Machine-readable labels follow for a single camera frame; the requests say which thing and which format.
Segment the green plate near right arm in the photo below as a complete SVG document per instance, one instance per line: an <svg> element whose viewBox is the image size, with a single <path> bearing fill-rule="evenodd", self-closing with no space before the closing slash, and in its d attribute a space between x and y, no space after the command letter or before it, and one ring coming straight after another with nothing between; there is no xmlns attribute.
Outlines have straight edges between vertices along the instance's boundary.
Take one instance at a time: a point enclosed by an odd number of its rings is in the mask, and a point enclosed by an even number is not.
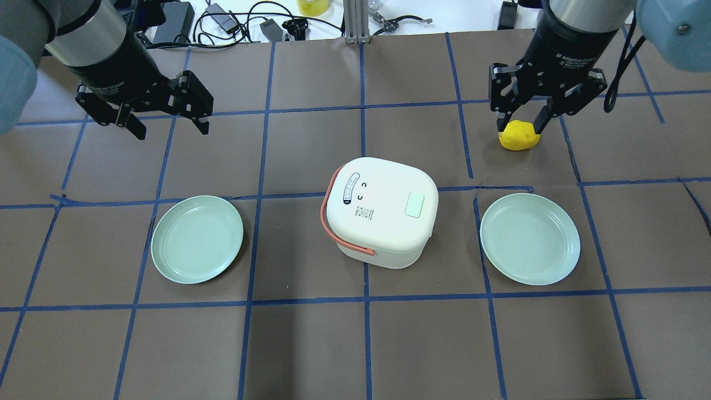
<svg viewBox="0 0 711 400"><path fill-rule="evenodd" d="M569 213L534 193L511 193L493 202L479 233L491 264L529 286L558 283L580 259L581 239Z"/></svg>

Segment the green plate near left arm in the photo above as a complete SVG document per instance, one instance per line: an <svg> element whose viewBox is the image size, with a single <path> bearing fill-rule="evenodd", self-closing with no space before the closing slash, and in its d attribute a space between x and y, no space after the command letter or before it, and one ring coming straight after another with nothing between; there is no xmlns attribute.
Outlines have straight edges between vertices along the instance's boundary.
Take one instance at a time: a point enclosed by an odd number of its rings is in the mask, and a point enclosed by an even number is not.
<svg viewBox="0 0 711 400"><path fill-rule="evenodd" d="M173 283L205 283L233 263L243 238L242 216L227 200L186 198L158 221L151 258L158 273Z"/></svg>

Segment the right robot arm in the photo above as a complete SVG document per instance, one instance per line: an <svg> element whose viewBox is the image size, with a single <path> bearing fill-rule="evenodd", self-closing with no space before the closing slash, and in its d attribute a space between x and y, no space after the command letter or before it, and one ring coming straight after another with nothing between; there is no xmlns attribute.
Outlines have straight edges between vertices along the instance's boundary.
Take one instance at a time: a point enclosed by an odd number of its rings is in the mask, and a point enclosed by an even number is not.
<svg viewBox="0 0 711 400"><path fill-rule="evenodd" d="M573 116L606 89L615 94L619 80L643 43L652 43L673 68L709 71L708 1L520 1L540 10L533 38L516 64L488 69L488 101L502 132L515 111L532 98L546 98L533 122L541 134L555 117ZM620 57L609 83L596 67L612 38L633 15L642 35Z"/></svg>

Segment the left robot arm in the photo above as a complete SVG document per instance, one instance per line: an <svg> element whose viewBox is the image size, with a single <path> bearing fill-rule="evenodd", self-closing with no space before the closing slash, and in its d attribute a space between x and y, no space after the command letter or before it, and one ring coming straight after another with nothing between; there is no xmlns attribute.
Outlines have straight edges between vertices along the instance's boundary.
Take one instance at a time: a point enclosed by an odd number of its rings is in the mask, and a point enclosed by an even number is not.
<svg viewBox="0 0 711 400"><path fill-rule="evenodd" d="M76 102L97 124L137 139L139 112L185 117L206 135L214 98L195 73L163 75L111 1L2 2L2 133L15 128L48 52L79 79Z"/></svg>

